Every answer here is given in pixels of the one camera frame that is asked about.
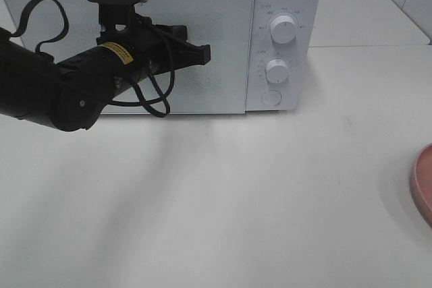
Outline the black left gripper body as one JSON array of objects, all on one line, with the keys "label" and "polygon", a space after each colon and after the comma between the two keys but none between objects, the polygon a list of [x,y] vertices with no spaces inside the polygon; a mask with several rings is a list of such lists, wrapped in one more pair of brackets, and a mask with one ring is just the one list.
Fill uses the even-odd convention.
[{"label": "black left gripper body", "polygon": [[169,71],[169,27],[154,24],[132,4],[98,4],[96,71],[104,76],[149,76]]}]

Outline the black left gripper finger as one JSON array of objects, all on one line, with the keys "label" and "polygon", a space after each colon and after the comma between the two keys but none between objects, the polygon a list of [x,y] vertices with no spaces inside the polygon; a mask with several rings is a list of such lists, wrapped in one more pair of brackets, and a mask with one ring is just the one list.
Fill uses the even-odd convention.
[{"label": "black left gripper finger", "polygon": [[162,40],[162,44],[186,44],[188,40],[188,29],[184,25],[162,25],[157,24],[156,29],[159,33],[159,38]]},{"label": "black left gripper finger", "polygon": [[206,65],[211,60],[211,46],[195,46],[189,42],[168,40],[168,59],[165,72],[195,65]]}]

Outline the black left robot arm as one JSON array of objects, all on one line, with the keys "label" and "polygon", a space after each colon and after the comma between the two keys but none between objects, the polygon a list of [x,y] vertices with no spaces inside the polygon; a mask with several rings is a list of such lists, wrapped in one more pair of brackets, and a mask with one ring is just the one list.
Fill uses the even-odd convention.
[{"label": "black left robot arm", "polygon": [[209,45],[187,40],[185,26],[155,25],[133,5],[100,5],[101,34],[95,47],[63,61],[35,48],[17,45],[32,10],[44,0],[31,0],[15,32],[1,31],[1,113],[64,132],[91,128],[106,106],[141,107],[165,117],[170,90],[156,77],[205,65]]}]

